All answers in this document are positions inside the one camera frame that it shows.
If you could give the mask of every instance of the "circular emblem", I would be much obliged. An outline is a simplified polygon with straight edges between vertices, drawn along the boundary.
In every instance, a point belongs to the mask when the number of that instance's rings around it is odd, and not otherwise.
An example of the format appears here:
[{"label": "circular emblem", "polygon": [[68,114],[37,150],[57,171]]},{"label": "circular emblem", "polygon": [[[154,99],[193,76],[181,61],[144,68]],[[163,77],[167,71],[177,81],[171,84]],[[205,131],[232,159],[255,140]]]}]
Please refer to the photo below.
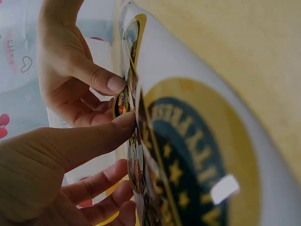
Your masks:
[{"label": "circular emblem", "polygon": [[[158,83],[143,99],[151,128],[149,141],[143,141],[151,143],[164,178],[163,221],[178,226],[258,225],[256,157],[228,103],[204,84],[182,78]],[[236,193],[227,194],[231,186]]]}]

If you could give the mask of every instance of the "finger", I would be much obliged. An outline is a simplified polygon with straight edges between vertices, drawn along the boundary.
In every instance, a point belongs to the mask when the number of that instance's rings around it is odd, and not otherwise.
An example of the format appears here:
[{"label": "finger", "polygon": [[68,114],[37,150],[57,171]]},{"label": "finger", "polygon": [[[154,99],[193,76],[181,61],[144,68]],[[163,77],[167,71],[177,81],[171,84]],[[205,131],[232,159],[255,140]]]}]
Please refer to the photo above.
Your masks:
[{"label": "finger", "polygon": [[109,101],[102,101],[102,103],[96,108],[96,110],[105,113],[107,110],[110,110],[112,108],[113,101],[113,98]]},{"label": "finger", "polygon": [[122,204],[118,217],[105,226],[135,226],[136,224],[136,204],[134,201],[128,201]]},{"label": "finger", "polygon": [[66,73],[107,95],[116,95],[126,86],[119,76],[94,64],[81,53],[72,51],[65,59]]},{"label": "finger", "polygon": [[86,58],[88,58],[89,60],[93,61],[90,48],[89,48],[89,46],[88,46],[88,44],[87,44],[84,36],[82,35],[82,33],[80,33],[80,43],[82,44],[82,46],[84,48]]},{"label": "finger", "polygon": [[99,203],[80,209],[87,221],[93,225],[97,225],[120,210],[125,202],[129,201],[133,196],[133,190],[129,181],[124,181],[110,196]]},{"label": "finger", "polygon": [[112,121],[111,113],[93,111],[81,100],[64,103],[53,110],[73,127],[90,127]]},{"label": "finger", "polygon": [[91,91],[88,91],[81,100],[92,109],[96,109],[102,103]]},{"label": "finger", "polygon": [[69,200],[79,205],[91,200],[118,183],[127,174],[127,161],[120,159],[104,171],[72,185],[62,187]]},{"label": "finger", "polygon": [[130,138],[134,128],[134,115],[126,113],[112,122],[95,127],[37,129],[25,134],[24,140],[35,139],[37,150],[66,170],[80,162],[115,150]]}]

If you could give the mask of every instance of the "colorful sticker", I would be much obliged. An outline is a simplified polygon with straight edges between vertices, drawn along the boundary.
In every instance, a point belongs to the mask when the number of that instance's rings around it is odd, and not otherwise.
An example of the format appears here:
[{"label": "colorful sticker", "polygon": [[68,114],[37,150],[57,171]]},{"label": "colorful sticker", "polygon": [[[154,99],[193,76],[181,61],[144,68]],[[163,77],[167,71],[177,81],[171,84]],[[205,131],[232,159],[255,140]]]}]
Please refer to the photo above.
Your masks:
[{"label": "colorful sticker", "polygon": [[[155,162],[145,176],[155,187],[163,225],[258,225],[256,157],[228,103],[204,84],[184,78],[162,81],[141,95],[144,154],[147,162]],[[211,192],[228,175],[240,192],[215,203]]]}]

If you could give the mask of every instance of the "knuckle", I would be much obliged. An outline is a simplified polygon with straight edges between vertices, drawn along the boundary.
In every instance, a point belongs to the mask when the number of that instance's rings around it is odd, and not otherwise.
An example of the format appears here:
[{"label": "knuckle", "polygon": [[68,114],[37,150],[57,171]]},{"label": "knuckle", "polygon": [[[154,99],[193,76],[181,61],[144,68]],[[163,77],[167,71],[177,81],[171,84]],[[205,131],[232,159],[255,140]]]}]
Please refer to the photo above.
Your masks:
[{"label": "knuckle", "polygon": [[102,76],[103,68],[98,68],[91,76],[91,84],[103,84],[105,83],[105,77]]}]

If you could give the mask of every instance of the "plastic bag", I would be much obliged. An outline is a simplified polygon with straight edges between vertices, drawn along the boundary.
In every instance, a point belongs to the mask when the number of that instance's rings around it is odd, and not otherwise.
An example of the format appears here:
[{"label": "plastic bag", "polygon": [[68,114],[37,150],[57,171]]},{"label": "plastic bag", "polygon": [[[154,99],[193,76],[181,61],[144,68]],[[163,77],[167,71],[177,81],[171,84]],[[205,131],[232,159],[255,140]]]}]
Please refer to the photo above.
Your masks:
[{"label": "plastic bag", "polygon": [[[48,127],[40,97],[36,26],[42,0],[0,0],[0,141]],[[77,26],[85,38],[111,43],[114,1],[85,0]]]}]

